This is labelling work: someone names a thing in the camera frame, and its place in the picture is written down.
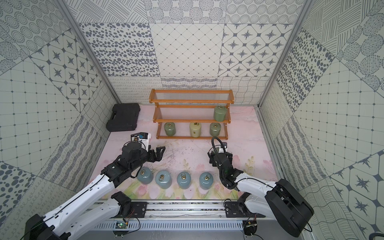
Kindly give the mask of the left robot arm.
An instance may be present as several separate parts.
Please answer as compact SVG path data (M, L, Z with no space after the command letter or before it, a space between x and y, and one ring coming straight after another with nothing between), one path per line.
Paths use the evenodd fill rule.
M90 184L65 203L46 213L30 217L26 222L23 240L76 240L104 220L118 216L132 217L135 208L132 200L123 192L91 211L87 211L102 196L115 190L126 179L134 178L144 163L159 162L165 147L152 150L138 141L126 143L122 154L108 164Z

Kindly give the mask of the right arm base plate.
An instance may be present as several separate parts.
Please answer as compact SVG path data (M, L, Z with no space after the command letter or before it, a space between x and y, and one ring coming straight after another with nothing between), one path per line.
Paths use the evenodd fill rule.
M257 213L251 213L243 203L234 201L224 201L224 208L227 218L265 218L266 216Z

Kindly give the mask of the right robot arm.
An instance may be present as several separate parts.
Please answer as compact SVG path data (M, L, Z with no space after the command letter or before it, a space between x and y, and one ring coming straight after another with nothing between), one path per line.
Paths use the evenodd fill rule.
M264 215L276 220L291 236L299 237L314 215L314 209L285 179L269 182L252 177L232 165L233 155L216 148L208 153L209 162L219 170L220 182L243 194L238 200L243 215Z

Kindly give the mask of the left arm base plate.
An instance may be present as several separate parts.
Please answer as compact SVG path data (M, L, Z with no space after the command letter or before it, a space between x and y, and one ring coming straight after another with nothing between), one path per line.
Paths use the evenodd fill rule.
M147 211L148 202L132 202L123 206L117 205L117 214L112 218L144 218Z

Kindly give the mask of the yellow canister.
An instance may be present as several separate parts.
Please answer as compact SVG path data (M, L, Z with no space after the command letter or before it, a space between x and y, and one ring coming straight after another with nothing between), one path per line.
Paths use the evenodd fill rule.
M190 123L190 135L192 138L199 138L202 132L201 123Z

